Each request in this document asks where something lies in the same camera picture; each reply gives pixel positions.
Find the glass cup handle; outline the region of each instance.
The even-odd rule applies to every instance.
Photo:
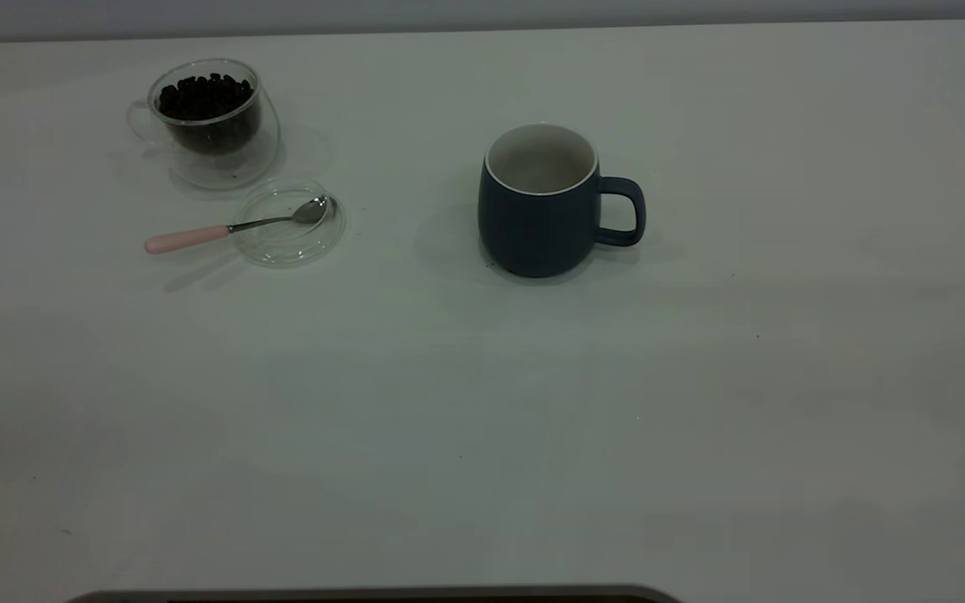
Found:
[[[162,141],[158,140],[156,126],[154,126],[154,120],[151,119],[151,110],[148,108],[146,100],[134,100],[131,103],[129,110],[126,111],[126,123],[129,123],[129,129],[133,131],[133,134],[137,134],[139,140],[153,147],[162,145]]]

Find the wall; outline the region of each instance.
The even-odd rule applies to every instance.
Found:
[[[911,18],[965,0],[0,0],[0,41]]]

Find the mug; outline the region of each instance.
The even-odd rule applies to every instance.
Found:
[[[163,88],[212,73],[246,81],[252,95],[211,119],[175,119],[158,110]],[[271,167],[281,137],[278,114],[260,76],[233,59],[204,59],[169,70],[151,85],[146,100],[129,107],[126,121],[141,140],[168,150],[169,167],[178,176],[201,188],[233,188],[256,180]]]
[[[629,247],[646,229],[639,184],[602,176],[594,146],[568,127],[515,127],[490,145],[482,164],[479,235],[495,262],[513,274],[559,275],[595,243]],[[601,228],[602,193],[632,200],[634,230]]]

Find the pink spoon handle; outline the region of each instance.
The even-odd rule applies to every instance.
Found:
[[[148,253],[165,253],[227,236],[230,236],[229,226],[207,226],[206,229],[183,230],[179,233],[149,238],[144,241],[144,250]]]

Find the mug handle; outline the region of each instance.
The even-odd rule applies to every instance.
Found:
[[[639,188],[639,184],[627,178],[602,176],[601,191],[602,193],[627,196],[632,200],[632,205],[635,206],[635,229],[598,229],[598,233],[594,235],[594,241],[605,245],[615,245],[616,247],[631,247],[631,245],[639,243],[643,231],[647,229],[647,201],[642,197],[642,188]]]
[[[137,134],[139,140],[152,147],[162,145],[162,141],[158,140],[157,130],[153,119],[151,119],[151,110],[147,106],[146,100],[134,100],[129,105],[126,110],[126,123],[129,123],[129,129],[133,131],[133,134]]]

